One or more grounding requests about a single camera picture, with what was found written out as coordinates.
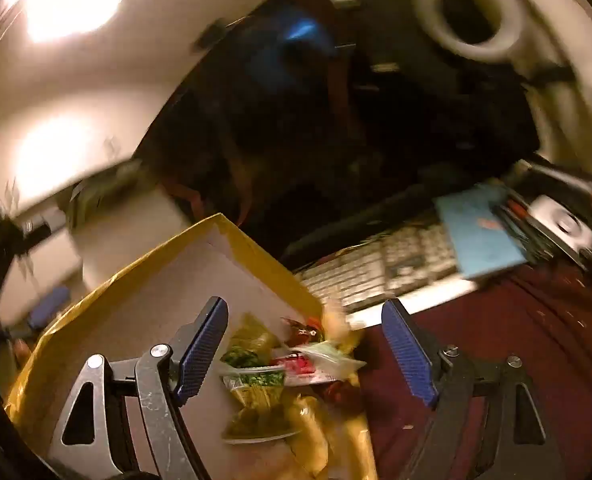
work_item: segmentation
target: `keyboard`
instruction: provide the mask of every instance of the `keyboard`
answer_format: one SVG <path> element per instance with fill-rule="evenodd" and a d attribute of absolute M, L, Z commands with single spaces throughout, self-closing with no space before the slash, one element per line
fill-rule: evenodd
<path fill-rule="evenodd" d="M 354 312 L 457 272 L 452 243 L 438 218 L 410 222 L 339 251 L 296 278 L 321 300 L 338 298 Z"/>

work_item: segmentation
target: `box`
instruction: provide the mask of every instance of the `box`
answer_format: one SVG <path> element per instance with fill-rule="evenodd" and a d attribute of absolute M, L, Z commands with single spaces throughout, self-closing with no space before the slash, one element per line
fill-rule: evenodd
<path fill-rule="evenodd" d="M 318 300 L 223 215 L 207 218 L 123 269 L 48 327 L 6 400 L 7 414 L 26 443 L 46 456 L 70 387 L 90 355 L 100 353 L 110 361 L 138 357 L 192 322 L 211 296 L 222 297 L 230 311 L 217 357 L 244 312 L 281 334 L 282 316 L 302 320 L 321 311 Z M 137 401 L 130 400 L 137 458 L 141 469 L 154 472 Z M 181 413 L 215 479 L 233 478 L 245 452 L 245 446 L 220 439 L 235 410 L 212 363 L 198 396 Z M 347 427 L 357 446 L 364 446 L 364 416 Z M 369 450 L 368 460 L 359 460 L 352 472 L 355 478 L 367 478 L 366 471 L 374 470 Z"/>

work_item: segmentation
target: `white wall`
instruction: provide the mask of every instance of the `white wall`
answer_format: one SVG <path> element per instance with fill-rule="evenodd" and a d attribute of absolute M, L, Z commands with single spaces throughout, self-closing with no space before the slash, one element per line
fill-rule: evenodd
<path fill-rule="evenodd" d="M 121 0 L 95 30 L 44 41 L 31 24 L 71 24 L 67 6 L 77 0 L 32 1 L 20 0 L 0 27 L 0 195 L 16 180 L 18 211 L 129 158 L 201 58 L 192 43 L 214 20 L 234 22 L 263 0 Z M 92 12 L 100 1 L 76 8 Z"/>
<path fill-rule="evenodd" d="M 172 199 L 153 189 L 77 229 L 73 238 L 83 259 L 86 289 L 94 290 L 188 226 Z"/>

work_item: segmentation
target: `circular object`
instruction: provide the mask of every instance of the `circular object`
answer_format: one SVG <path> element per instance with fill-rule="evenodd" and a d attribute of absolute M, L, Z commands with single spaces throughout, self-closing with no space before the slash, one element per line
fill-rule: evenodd
<path fill-rule="evenodd" d="M 558 209 L 551 214 L 556 227 L 569 236 L 580 236 L 582 229 L 580 222 L 572 213 L 565 209 Z"/>
<path fill-rule="evenodd" d="M 169 352 L 169 346 L 166 344 L 160 344 L 152 347 L 150 354 L 152 357 L 163 357 Z"/>
<path fill-rule="evenodd" d="M 507 358 L 507 364 L 512 368 L 520 368 L 522 366 L 522 360 L 518 357 L 518 355 L 510 355 Z"/>
<path fill-rule="evenodd" d="M 482 43 L 461 40 L 442 14 L 441 0 L 412 0 L 423 30 L 443 48 L 458 56 L 484 63 L 500 63 L 521 42 L 525 30 L 525 10 L 520 0 L 493 0 L 500 10 L 500 26 L 495 35 Z"/>
<path fill-rule="evenodd" d="M 101 364 L 103 364 L 103 356 L 100 354 L 94 354 L 87 359 L 87 366 L 90 368 L 98 368 Z"/>
<path fill-rule="evenodd" d="M 456 345 L 447 345 L 447 348 L 443 352 L 447 357 L 458 357 L 460 354 Z"/>

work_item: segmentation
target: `plastic bag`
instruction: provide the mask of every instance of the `plastic bag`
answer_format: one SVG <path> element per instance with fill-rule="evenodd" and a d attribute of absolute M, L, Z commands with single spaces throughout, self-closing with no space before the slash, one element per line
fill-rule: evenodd
<path fill-rule="evenodd" d="M 346 312 L 337 298 L 325 298 L 321 318 L 325 339 L 342 341 L 352 331 L 346 320 Z"/>
<path fill-rule="evenodd" d="M 255 316 L 246 312 L 220 360 L 234 368 L 266 366 L 271 359 L 272 348 L 279 345 L 278 338 Z"/>
<path fill-rule="evenodd" d="M 366 364 L 365 361 L 347 357 L 329 341 L 301 345 L 293 350 L 305 354 L 314 361 L 317 369 L 341 381 Z"/>
<path fill-rule="evenodd" d="M 222 433 L 228 444 L 268 442 L 297 433 L 281 403 L 285 373 L 280 366 L 243 368 L 222 378 L 243 405 Z"/>
<path fill-rule="evenodd" d="M 290 329 L 285 344 L 289 347 L 304 345 L 308 343 L 320 343 L 323 341 L 323 331 L 317 319 L 310 317 L 306 324 L 287 317 L 282 318 Z"/>

